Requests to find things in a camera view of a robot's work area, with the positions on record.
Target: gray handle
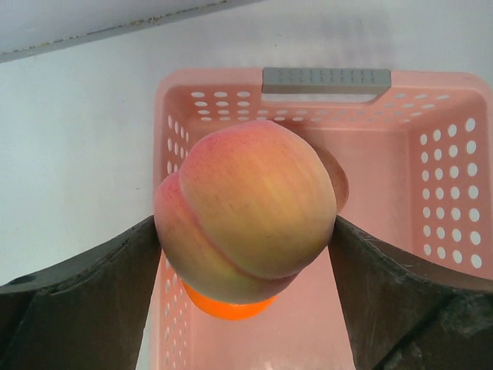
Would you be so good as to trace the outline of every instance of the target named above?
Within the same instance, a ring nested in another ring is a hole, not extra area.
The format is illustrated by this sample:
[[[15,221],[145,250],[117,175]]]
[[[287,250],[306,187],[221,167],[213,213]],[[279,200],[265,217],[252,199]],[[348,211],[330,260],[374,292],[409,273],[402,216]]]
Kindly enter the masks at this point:
[[[388,69],[272,68],[263,69],[265,94],[381,95],[391,87]]]

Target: peach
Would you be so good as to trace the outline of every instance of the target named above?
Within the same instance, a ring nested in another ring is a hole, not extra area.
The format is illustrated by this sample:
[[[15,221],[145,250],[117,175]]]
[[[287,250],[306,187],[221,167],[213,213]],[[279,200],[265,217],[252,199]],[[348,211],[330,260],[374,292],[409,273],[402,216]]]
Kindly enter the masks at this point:
[[[156,192],[159,241],[176,273],[218,301],[264,301],[325,248],[334,189],[316,151],[253,121],[203,137]]]

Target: pink basket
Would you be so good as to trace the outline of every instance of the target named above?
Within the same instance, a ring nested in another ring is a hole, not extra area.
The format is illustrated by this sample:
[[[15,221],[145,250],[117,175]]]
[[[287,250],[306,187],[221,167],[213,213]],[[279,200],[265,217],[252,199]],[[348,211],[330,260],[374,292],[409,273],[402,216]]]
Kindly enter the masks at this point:
[[[342,217],[436,264],[493,279],[491,102],[490,88],[465,73],[180,70],[156,97],[154,189],[206,134],[271,119],[339,160],[350,184]],[[354,368],[327,252],[265,312],[236,322],[195,308],[163,257],[152,313],[153,369]]]

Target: white surface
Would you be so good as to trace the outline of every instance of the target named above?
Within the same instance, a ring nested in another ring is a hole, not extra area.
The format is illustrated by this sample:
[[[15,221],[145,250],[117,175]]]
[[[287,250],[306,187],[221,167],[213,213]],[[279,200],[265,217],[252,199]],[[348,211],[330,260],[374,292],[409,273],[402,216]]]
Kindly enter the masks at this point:
[[[4,0],[0,53],[110,29],[217,0]]]
[[[390,67],[493,85],[492,11],[488,0],[267,0],[0,64],[0,284],[151,214],[153,98],[173,70]]]

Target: basket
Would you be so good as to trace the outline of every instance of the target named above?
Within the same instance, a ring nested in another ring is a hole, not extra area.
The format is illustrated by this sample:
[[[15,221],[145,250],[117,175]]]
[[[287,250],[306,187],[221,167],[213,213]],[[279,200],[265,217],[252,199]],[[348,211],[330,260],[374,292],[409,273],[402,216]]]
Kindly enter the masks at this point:
[[[493,279],[493,92],[467,73],[184,69],[156,97],[154,189],[202,137],[271,119],[346,170],[341,216],[426,260]],[[264,312],[222,321],[195,308],[163,256],[153,370],[354,368],[327,251]]]

